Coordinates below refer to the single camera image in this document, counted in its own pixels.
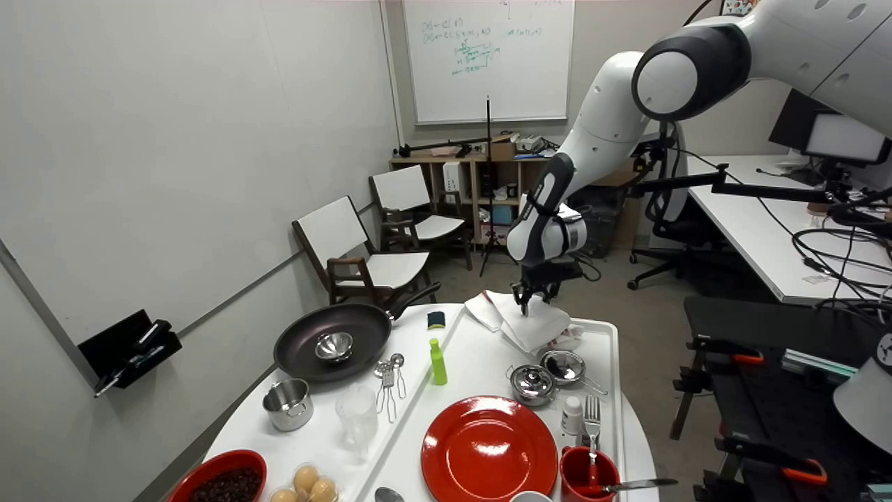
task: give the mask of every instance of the napkin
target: napkin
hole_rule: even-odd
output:
[[[502,332],[513,346],[527,353],[538,353],[548,346],[560,332],[567,330],[567,316],[556,307],[548,307],[540,295],[533,295],[523,310],[507,293],[480,293],[466,302],[468,312],[488,327],[489,332]]]

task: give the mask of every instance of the electrical outlet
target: electrical outlet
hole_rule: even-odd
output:
[[[746,16],[758,0],[722,0],[722,16]]]

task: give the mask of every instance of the bottle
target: bottle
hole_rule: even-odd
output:
[[[442,360],[442,349],[441,349],[441,341],[432,337],[428,341],[428,381],[432,384],[445,384],[445,360]]]
[[[583,444],[583,398],[565,397],[560,412],[560,448]]]

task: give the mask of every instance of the red bowl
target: red bowl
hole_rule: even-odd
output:
[[[194,466],[173,491],[170,502],[193,502],[199,491],[241,491],[244,500],[258,502],[261,486],[266,482],[266,464],[252,448],[232,448],[199,466]]]

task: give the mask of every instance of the white desk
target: white desk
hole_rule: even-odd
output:
[[[445,330],[425,332],[425,312],[442,310]],[[572,332],[579,332],[576,353],[587,363],[587,376],[597,384],[619,384],[619,341],[609,323],[573,321]],[[449,366],[449,384],[435,387],[425,381],[425,341],[436,334],[442,341],[442,353]],[[342,445],[339,420],[333,416],[337,387],[312,394],[314,416],[298,433],[272,433],[261,409],[265,390],[282,376],[269,373],[261,380],[234,416],[223,424],[220,436],[208,445],[205,457],[226,448],[257,448],[266,459],[266,486],[261,500],[269,500],[275,489],[286,489],[293,472],[304,464],[317,466],[339,491],[339,502],[370,502],[379,486],[390,486],[403,493],[403,500],[428,500],[421,477],[421,437],[428,420],[461,397],[510,397],[507,371],[523,363],[523,353],[513,349],[505,337],[482,330],[459,305],[410,307],[392,327],[385,353],[400,352],[407,398],[397,398],[397,420],[386,424],[379,418],[379,433],[358,457]],[[579,390],[560,390],[556,398],[538,409],[544,424],[556,436],[560,397]],[[605,452],[619,457],[623,479],[655,477],[651,452],[644,437],[636,409],[622,394],[601,398],[601,436],[622,424],[616,441],[605,441]],[[657,491],[630,491],[623,502],[657,502]]]
[[[743,185],[807,190],[806,185],[796,185],[790,179],[756,172],[756,168],[776,172],[781,158],[782,157],[708,157],[708,162],[725,162],[728,172]],[[689,157],[689,172],[696,175],[696,172],[717,172],[717,169]],[[761,282],[775,293],[776,302],[817,305],[822,298],[832,298],[836,282],[803,264],[803,256],[795,250],[790,236],[770,217],[770,213],[758,204],[758,197],[722,194],[722,193],[711,193],[711,186],[690,186],[690,194],[705,210],[705,215],[722,229],[730,246],[746,259],[746,264],[761,277]],[[803,200],[763,197],[763,204],[776,215],[776,221],[782,221],[789,231],[820,229],[820,221],[807,215]],[[848,253],[848,236],[814,233],[814,236],[806,236],[806,242],[838,256]],[[850,256],[888,264],[885,250],[871,242],[855,239]],[[848,264],[843,277],[857,282],[892,285],[888,274],[881,274],[863,264]],[[841,285],[836,298],[857,298],[857,295]]]

